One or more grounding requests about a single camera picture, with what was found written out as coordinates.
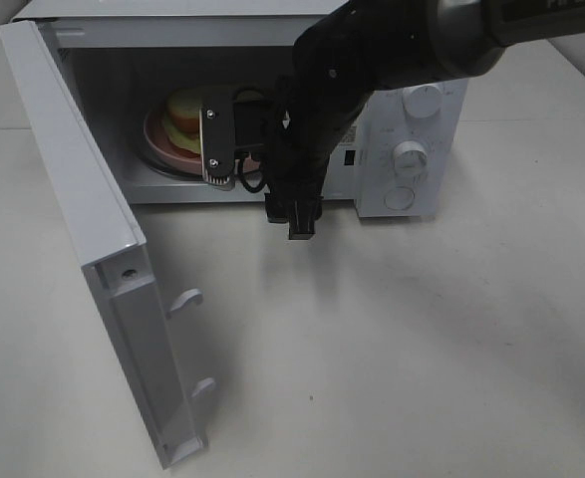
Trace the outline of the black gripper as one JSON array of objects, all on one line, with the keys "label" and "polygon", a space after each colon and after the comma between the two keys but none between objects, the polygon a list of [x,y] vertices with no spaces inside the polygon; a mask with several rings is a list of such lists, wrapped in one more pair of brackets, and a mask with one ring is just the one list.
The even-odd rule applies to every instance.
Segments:
[{"label": "black gripper", "polygon": [[321,199],[286,206],[275,193],[309,184],[320,196],[330,155],[362,112],[367,93],[356,88],[307,87],[290,75],[272,88],[245,87],[233,98],[235,176],[244,189],[263,188],[269,223],[288,223],[289,240],[309,240]]}]

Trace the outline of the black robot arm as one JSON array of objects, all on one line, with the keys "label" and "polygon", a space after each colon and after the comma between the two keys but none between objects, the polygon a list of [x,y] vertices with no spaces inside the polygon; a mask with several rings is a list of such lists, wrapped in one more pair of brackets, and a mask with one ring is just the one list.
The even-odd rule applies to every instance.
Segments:
[{"label": "black robot arm", "polygon": [[267,218],[314,235],[329,158],[377,91],[487,73],[510,46],[585,33],[585,1],[349,1],[294,43],[260,103]]}]

